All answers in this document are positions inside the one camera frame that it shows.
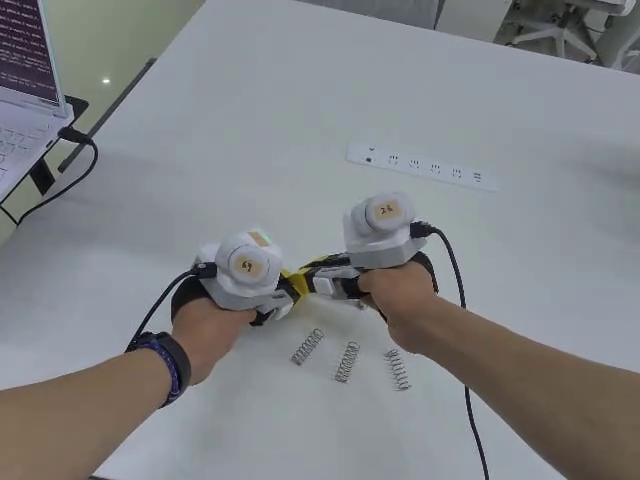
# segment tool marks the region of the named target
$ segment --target white laptop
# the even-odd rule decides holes
[[[0,202],[72,121],[42,0],[0,0]]]

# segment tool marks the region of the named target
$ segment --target hand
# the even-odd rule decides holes
[[[191,385],[197,385],[211,374],[256,312],[221,310],[209,298],[200,298],[182,307],[173,320],[173,338],[191,361]]]
[[[415,262],[365,273],[358,285],[387,317],[391,338],[411,353],[426,354],[429,324],[441,317],[443,304],[453,306],[435,294],[431,275]]]

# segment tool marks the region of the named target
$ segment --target coil spring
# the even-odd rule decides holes
[[[311,355],[313,349],[318,346],[320,340],[324,338],[324,333],[319,328],[316,328],[309,334],[307,339],[298,347],[298,350],[291,356],[291,361],[298,366],[301,366],[304,361]]]
[[[409,376],[407,375],[407,369],[405,368],[402,357],[400,356],[400,351],[397,348],[389,350],[384,354],[384,358],[389,364],[395,389],[400,392],[409,390],[411,388],[411,385],[409,384]]]
[[[336,372],[335,379],[340,383],[347,383],[349,377],[351,376],[351,370],[353,370],[353,366],[356,363],[356,359],[358,358],[358,353],[360,352],[360,345],[356,342],[349,342],[347,344],[347,348],[342,355],[342,360],[340,360],[340,366],[338,367],[338,371]]]

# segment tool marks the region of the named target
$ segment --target power strip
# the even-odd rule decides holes
[[[497,180],[486,172],[442,163],[419,155],[383,150],[366,143],[349,144],[347,161],[486,192],[499,190]]]

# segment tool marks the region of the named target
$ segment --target printed number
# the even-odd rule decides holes
[[[383,207],[380,207],[380,216],[383,217],[387,213],[393,213],[394,211],[395,210],[393,209],[392,205],[385,205]]]

